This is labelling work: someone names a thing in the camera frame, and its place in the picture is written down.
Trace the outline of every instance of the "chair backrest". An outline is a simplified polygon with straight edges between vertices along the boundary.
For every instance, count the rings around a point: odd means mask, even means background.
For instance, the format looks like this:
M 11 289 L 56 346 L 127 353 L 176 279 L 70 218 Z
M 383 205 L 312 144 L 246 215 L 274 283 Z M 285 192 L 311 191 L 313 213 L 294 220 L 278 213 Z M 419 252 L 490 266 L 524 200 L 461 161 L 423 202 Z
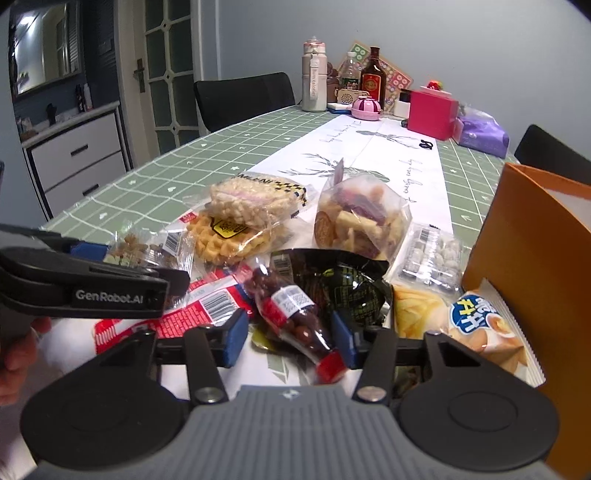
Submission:
M 206 80 L 195 82 L 194 87 L 201 118 L 210 132 L 296 104 L 290 78 L 283 72 Z
M 515 158 L 523 165 L 591 185 L 591 161 L 537 125 L 527 128 L 515 150 Z

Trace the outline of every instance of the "drawer handle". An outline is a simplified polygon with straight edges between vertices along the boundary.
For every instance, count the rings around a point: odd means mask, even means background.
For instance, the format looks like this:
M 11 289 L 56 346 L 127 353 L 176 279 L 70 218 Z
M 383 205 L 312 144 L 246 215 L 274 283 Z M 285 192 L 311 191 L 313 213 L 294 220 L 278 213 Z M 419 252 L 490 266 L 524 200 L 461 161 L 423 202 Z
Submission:
M 89 193 L 94 192 L 97 188 L 99 187 L 98 183 L 95 183 L 92 187 L 90 187 L 89 189 L 86 189 L 85 191 L 82 192 L 82 196 L 86 197 Z
M 88 150 L 88 144 L 82 145 L 80 148 L 77 148 L 73 152 L 70 152 L 70 155 L 74 157 L 78 155 L 78 153 L 82 153 L 84 150 Z

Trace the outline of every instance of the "pink container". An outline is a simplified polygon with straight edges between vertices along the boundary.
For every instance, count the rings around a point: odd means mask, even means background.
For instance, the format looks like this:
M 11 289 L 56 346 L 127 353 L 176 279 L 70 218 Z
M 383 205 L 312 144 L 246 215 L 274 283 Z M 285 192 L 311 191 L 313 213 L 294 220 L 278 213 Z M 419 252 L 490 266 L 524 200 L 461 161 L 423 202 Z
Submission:
M 382 108 L 379 103 L 366 95 L 358 97 L 351 107 L 351 115 L 360 120 L 379 120 L 379 114 L 381 111 Z

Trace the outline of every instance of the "brown glass bottle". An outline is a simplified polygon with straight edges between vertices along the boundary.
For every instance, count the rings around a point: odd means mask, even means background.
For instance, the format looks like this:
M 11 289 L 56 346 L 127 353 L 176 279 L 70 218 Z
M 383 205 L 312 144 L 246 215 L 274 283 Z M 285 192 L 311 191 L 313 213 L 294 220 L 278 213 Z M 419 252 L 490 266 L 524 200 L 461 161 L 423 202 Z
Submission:
M 384 108 L 386 96 L 386 72 L 379 66 L 379 47 L 370 47 L 369 63 L 361 70 L 361 89 L 369 92 Z

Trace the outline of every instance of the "mirror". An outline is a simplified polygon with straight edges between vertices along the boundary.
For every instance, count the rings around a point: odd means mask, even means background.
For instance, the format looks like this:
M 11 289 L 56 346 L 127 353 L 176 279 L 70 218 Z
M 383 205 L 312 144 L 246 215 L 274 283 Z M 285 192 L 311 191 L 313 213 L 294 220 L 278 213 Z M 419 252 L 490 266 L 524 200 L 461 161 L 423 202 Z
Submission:
M 17 95 L 80 71 L 77 2 L 12 14 Z

